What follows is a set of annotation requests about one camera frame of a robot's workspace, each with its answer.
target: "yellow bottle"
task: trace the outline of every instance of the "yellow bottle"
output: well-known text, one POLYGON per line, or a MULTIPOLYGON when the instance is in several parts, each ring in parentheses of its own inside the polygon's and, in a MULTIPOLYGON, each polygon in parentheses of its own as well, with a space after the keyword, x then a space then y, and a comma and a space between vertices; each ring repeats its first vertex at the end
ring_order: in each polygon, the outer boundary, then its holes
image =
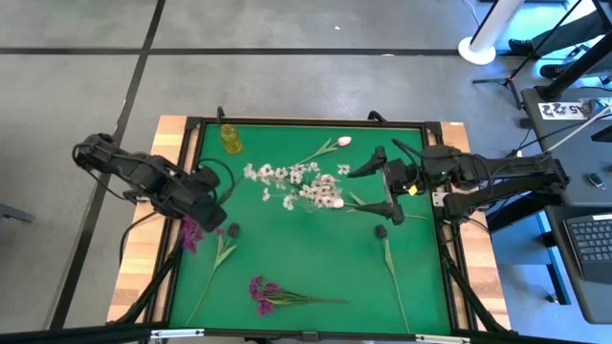
POLYGON ((242 150, 242 141, 238 137, 238 129, 231 124, 221 126, 221 142, 228 153, 238 153, 242 150))

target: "white cable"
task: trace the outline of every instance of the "white cable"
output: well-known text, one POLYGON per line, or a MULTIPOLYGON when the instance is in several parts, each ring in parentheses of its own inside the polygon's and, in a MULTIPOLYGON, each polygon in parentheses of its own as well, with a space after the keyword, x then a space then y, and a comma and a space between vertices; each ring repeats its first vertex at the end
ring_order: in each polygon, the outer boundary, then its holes
POLYGON ((572 138, 575 134, 577 134, 580 130, 584 129, 587 125, 591 124, 592 122, 600 119, 601 117, 603 117, 605 115, 605 113, 608 112, 608 110, 610 110, 610 108, 612 108, 612 104, 606 106, 603 110, 601 110, 598 114, 594 115, 593 117, 591 117, 591 119, 587 120, 586 122, 584 122, 580 127, 576 128, 576 130, 574 130, 573 132, 571 132, 568 136, 566 136, 565 138, 561 139, 559 142, 555 143, 553 146, 551 146, 550 148, 548 148, 546 151, 544 151, 544 153, 546 152, 550 152, 553 149, 559 147, 562 143, 566 142, 567 140, 569 140, 570 138, 572 138))
POLYGON ((474 5, 470 2, 470 0, 461 1, 463 1, 466 6, 469 6, 471 8, 471 15, 474 17, 474 20, 476 21, 476 24, 478 24, 478 27, 480 27, 480 20, 478 20, 478 15, 476 15, 476 9, 474 8, 474 5))

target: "white pole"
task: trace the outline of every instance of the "white pole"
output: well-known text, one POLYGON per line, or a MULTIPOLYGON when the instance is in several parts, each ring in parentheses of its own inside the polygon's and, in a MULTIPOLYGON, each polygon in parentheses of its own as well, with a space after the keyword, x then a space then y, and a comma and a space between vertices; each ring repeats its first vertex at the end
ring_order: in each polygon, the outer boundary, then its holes
POLYGON ((459 43, 459 54, 473 64, 491 63, 495 59, 495 42, 524 2, 525 0, 495 1, 475 37, 464 38, 459 43))

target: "yellow sticker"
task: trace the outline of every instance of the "yellow sticker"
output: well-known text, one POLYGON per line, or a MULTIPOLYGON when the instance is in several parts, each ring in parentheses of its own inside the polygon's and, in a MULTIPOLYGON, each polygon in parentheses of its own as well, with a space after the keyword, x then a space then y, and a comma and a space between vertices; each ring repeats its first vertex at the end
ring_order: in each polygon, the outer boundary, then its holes
POLYGON ((419 191, 419 189, 417 188, 417 185, 412 185, 410 186, 410 188, 408 189, 408 194, 410 196, 414 196, 417 194, 417 191, 419 191))

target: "dark flower bud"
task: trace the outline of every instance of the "dark flower bud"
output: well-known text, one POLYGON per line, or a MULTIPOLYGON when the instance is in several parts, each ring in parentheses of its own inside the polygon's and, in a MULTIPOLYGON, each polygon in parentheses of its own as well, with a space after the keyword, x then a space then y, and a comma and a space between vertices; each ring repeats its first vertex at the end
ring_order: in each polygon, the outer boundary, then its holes
POLYGON ((240 231, 240 226, 237 223, 232 223, 229 225, 228 235, 232 238, 238 236, 238 231, 240 231))
POLYGON ((374 230, 376 231, 376 236, 383 239, 386 238, 386 229, 384 228, 383 225, 378 225, 374 227, 374 230))

